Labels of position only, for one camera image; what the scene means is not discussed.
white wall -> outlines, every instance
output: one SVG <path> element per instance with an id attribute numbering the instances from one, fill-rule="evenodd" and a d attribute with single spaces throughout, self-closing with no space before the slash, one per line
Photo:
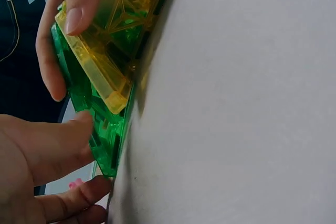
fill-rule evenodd
<path id="1" fill-rule="evenodd" d="M 336 0 L 174 0 L 110 221 L 334 224 L 335 20 Z"/>

hand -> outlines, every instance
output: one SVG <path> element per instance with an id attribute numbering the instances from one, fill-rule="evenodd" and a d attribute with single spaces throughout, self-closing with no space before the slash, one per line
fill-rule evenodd
<path id="1" fill-rule="evenodd" d="M 0 115 L 0 223 L 102 223 L 95 205 L 110 192 L 98 176 L 59 195 L 34 197 L 44 185 L 92 162 L 88 145 L 92 118 L 86 111 L 64 124 L 30 123 Z"/>
<path id="2" fill-rule="evenodd" d="M 42 14 L 36 38 L 36 52 L 43 82 L 55 101 L 66 95 L 66 86 L 59 70 L 52 46 L 50 29 L 55 22 L 57 7 L 64 0 L 48 0 Z M 67 0 L 66 32 L 77 35 L 92 22 L 99 0 Z"/>

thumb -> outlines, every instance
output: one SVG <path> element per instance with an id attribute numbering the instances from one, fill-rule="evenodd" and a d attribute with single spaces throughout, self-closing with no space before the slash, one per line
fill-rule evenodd
<path id="1" fill-rule="evenodd" d="M 32 123 L 12 118 L 5 133 L 34 166 L 80 154 L 89 143 L 92 125 L 90 113 L 81 111 L 67 123 Z"/>
<path id="2" fill-rule="evenodd" d="M 67 0 L 65 31 L 76 35 L 88 28 L 98 7 L 99 0 Z"/>

pink object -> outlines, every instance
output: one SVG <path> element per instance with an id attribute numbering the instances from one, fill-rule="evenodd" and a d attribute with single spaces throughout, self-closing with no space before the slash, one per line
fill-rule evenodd
<path id="1" fill-rule="evenodd" d="M 77 178 L 74 182 L 71 182 L 69 184 L 69 188 L 70 189 L 75 189 L 77 186 L 83 184 L 83 181 L 81 180 L 81 178 Z"/>

translucent plastic tile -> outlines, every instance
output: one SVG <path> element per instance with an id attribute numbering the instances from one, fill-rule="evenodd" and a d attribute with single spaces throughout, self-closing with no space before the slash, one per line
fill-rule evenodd
<path id="1" fill-rule="evenodd" d="M 90 27 L 64 33 L 66 3 L 55 17 L 69 47 L 107 108 L 118 114 L 130 96 L 134 71 L 166 0 L 101 0 Z"/>
<path id="2" fill-rule="evenodd" d="M 51 33 L 75 110 L 89 110 L 93 116 L 94 129 L 89 143 L 94 158 L 105 176 L 115 177 L 130 109 L 127 106 L 117 115 L 111 113 L 72 53 L 57 24 L 53 25 Z"/>

